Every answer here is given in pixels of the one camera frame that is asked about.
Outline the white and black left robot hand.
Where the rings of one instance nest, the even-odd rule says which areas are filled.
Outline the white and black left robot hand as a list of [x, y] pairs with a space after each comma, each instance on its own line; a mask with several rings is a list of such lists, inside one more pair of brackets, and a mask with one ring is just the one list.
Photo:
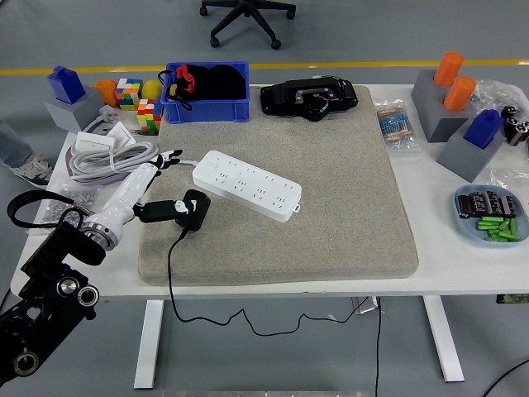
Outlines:
[[139, 165], [124, 179], [103, 209], [88, 217], [83, 226], [97, 224], [119, 237], [123, 225], [134, 217], [133, 207], [144, 196], [156, 174], [177, 165], [182, 153], [182, 150], [165, 151]]

